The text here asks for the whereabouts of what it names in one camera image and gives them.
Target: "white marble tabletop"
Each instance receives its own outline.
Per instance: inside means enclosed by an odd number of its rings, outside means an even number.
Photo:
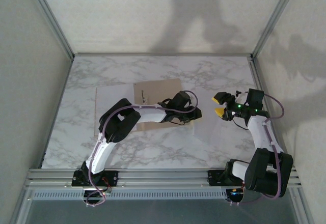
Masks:
[[[198,91],[202,106],[213,103],[217,92],[254,87],[246,57],[76,57],[42,167],[77,168],[90,155],[97,87],[170,78]],[[106,167],[224,167],[231,158],[250,160],[255,151],[250,133],[217,116],[216,124],[210,140],[194,136],[193,125],[133,132],[117,144]]]

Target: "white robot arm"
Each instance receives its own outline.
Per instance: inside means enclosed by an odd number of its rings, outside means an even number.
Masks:
[[[140,118],[137,123],[141,122],[162,122],[166,117],[167,113],[162,109],[159,104],[152,105],[155,108],[149,109],[141,109],[143,105],[133,104],[132,106],[135,107],[134,111],[139,113]],[[92,174],[97,174],[104,170],[105,162],[108,156],[111,154],[114,146],[117,143],[114,142],[107,142],[109,138],[105,138],[103,134],[100,132],[98,135],[97,143],[91,156],[86,160],[87,168],[90,168],[90,162],[92,162]]]
[[[244,104],[237,103],[235,96],[226,92],[217,93],[212,98],[220,105],[226,104],[225,108],[215,109],[217,115],[223,120],[232,121],[234,117],[244,119],[256,148],[250,163],[234,159],[227,162],[224,174],[219,180],[232,182],[232,179],[240,178],[246,189],[278,198],[285,193],[293,158],[284,153],[277,143],[271,129],[271,118],[267,111],[262,110],[262,99],[265,95],[263,91],[249,89]],[[267,170],[269,164],[277,169],[277,173]]]
[[[191,105],[191,93],[196,105]],[[173,99],[165,99],[154,105],[131,104],[123,98],[110,108],[101,118],[99,136],[91,156],[81,166],[82,175],[78,180],[96,185],[101,179],[105,162],[116,143],[124,140],[137,123],[164,123],[178,118],[180,122],[189,122],[202,116],[197,108],[198,98],[191,91],[180,91]]]

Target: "purple cable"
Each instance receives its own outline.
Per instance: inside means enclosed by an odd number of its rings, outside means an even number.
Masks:
[[[265,132],[267,134],[267,137],[268,137],[269,142],[272,143],[273,140],[272,140],[272,138],[270,136],[270,133],[269,133],[269,130],[268,130],[268,127],[267,127],[267,122],[270,121],[270,120],[282,118],[284,116],[284,107],[283,107],[282,103],[279,100],[277,100],[276,98],[274,98],[273,96],[268,95],[268,94],[265,94],[265,96],[267,96],[268,98],[271,98],[276,103],[278,103],[279,106],[281,107],[281,110],[282,110],[282,114],[280,116],[270,117],[270,118],[267,118],[264,121],[265,122],[265,125],[264,125]],[[273,197],[268,196],[268,195],[264,195],[264,196],[267,197],[267,198],[269,198],[269,199],[271,199],[271,200],[275,200],[275,199],[277,199],[280,196],[281,188],[282,188],[282,179],[281,179],[281,167],[280,167],[279,155],[277,153],[277,150],[276,150],[275,145],[272,145],[272,148],[273,148],[273,151],[274,151],[274,154],[275,154],[278,188],[277,188],[277,192],[276,192],[276,195],[275,196],[273,196]]]
[[[193,96],[195,97],[196,99],[196,105],[194,106],[194,108],[192,108],[191,110],[188,110],[188,111],[181,111],[181,110],[177,110],[177,109],[172,109],[172,108],[163,108],[163,107],[157,107],[157,106],[153,106],[153,105],[129,105],[129,106],[125,106],[125,107],[122,107],[122,108],[119,108],[117,110],[115,110],[113,113],[111,113],[108,118],[106,119],[104,125],[103,125],[103,129],[102,129],[102,139],[104,139],[105,137],[105,129],[106,129],[106,126],[108,124],[108,122],[110,121],[110,119],[115,115],[117,114],[118,112],[122,111],[122,110],[125,110],[125,109],[128,109],[128,108],[139,108],[139,109],[149,109],[149,108],[155,108],[155,109],[160,109],[160,110],[166,110],[166,111],[174,111],[174,112],[178,112],[178,113],[182,113],[182,114],[187,114],[187,113],[190,113],[190,112],[193,112],[197,106],[198,106],[198,97],[197,95],[192,92],[192,91],[188,91],[188,90],[184,90],[184,92],[187,92],[187,93],[191,93],[193,94]],[[103,204],[106,200],[105,198],[105,194],[94,184],[94,182],[92,181],[92,178],[91,178],[91,172],[92,172],[92,164],[93,164],[93,159],[95,157],[95,154],[96,154],[96,151],[99,147],[101,142],[98,142],[97,145],[95,146],[95,150],[93,151],[93,154],[91,155],[91,160],[90,160],[90,166],[89,166],[89,169],[88,169],[88,179],[90,180],[90,183],[91,185],[96,189],[94,192],[90,193],[88,196],[87,196],[87,199],[86,199],[86,204],[87,205],[90,205],[90,206],[97,206],[97,205],[100,205],[100,204]],[[96,204],[89,204],[88,202],[88,199],[90,196],[92,196],[93,194],[95,193],[100,193],[100,195],[102,196],[102,200],[97,202]]]

